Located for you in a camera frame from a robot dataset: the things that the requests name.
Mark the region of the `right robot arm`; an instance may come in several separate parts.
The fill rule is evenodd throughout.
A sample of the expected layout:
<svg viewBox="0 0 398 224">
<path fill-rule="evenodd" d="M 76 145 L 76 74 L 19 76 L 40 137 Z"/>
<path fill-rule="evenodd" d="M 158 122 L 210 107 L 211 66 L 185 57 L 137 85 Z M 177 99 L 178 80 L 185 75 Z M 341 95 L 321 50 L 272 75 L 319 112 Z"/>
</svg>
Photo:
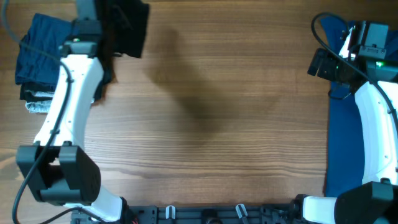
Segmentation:
<svg viewBox="0 0 398 224">
<path fill-rule="evenodd" d="M 337 197 L 304 196 L 292 216 L 309 223 L 397 223 L 397 63 L 370 58 L 362 64 L 374 83 L 325 49 L 308 74 L 356 88 L 364 141 L 362 184 Z"/>
</svg>

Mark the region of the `black polo shirt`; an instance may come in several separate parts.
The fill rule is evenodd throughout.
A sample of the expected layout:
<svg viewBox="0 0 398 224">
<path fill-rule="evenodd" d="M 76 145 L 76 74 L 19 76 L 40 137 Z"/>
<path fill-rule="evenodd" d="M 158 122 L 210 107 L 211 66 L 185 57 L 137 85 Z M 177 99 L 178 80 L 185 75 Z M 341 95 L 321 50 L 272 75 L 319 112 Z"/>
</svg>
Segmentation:
<svg viewBox="0 0 398 224">
<path fill-rule="evenodd" d="M 150 5 L 141 0 L 100 0 L 95 4 L 103 26 L 105 54 L 141 58 Z"/>
</svg>

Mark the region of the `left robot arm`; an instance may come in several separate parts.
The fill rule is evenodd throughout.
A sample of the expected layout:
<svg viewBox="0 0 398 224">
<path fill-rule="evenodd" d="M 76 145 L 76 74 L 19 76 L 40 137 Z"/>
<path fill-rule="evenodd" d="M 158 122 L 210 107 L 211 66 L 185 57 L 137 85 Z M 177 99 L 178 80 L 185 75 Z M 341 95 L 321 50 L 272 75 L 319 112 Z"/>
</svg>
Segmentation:
<svg viewBox="0 0 398 224">
<path fill-rule="evenodd" d="M 84 151 L 91 101 L 103 79 L 106 42 L 95 35 L 78 35 L 60 48 L 60 72 L 49 112 L 31 146 L 17 150 L 24 181 L 12 208 L 12 221 L 23 191 L 38 202 L 64 206 L 94 223 L 129 223 L 134 215 L 126 200 L 101 185 L 100 168 Z"/>
</svg>

